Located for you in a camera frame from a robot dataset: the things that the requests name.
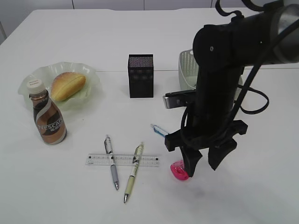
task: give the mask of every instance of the pen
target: pen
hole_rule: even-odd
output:
[[[165,131],[164,129],[160,128],[157,125],[150,124],[150,126],[154,129],[154,132],[158,133],[159,135],[163,136],[164,138],[166,135],[169,134],[167,131]]]
[[[142,152],[143,152],[143,142],[141,142],[141,144],[136,148],[135,153],[134,153],[135,154],[133,157],[133,166],[134,167],[132,168],[131,175],[129,176],[129,179],[128,179],[127,187],[125,190],[125,196],[123,198],[124,203],[127,202],[128,198],[132,192],[132,188],[133,188],[135,177],[136,177],[136,174],[138,171],[139,160],[141,158]]]
[[[104,141],[104,145],[105,145],[106,153],[110,154],[111,158],[113,160],[113,164],[110,166],[110,169],[111,169],[112,180],[113,180],[114,186],[118,190],[119,181],[118,181],[118,175],[117,175],[115,160],[114,160],[114,157],[113,157],[113,151],[112,151],[112,145],[111,145],[111,138],[110,138],[109,135],[106,135],[106,139]]]

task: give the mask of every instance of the bottle cap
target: bottle cap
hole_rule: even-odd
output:
[[[38,94],[46,89],[44,83],[40,79],[33,79],[27,82],[29,94]]]
[[[170,166],[170,170],[172,171],[173,175],[181,181],[185,181],[189,178],[189,175],[184,170],[184,161],[179,160],[173,163]]]

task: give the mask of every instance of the black box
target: black box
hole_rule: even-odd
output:
[[[130,98],[154,97],[153,55],[129,55]]]

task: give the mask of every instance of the pink object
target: pink object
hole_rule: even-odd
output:
[[[184,161],[179,160],[171,164],[170,170],[173,175],[181,181],[185,181],[189,178],[187,172],[184,170]]]

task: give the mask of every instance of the white bottle cap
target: white bottle cap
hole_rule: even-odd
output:
[[[38,94],[46,89],[44,83],[40,79],[33,79],[27,82],[29,94]]]

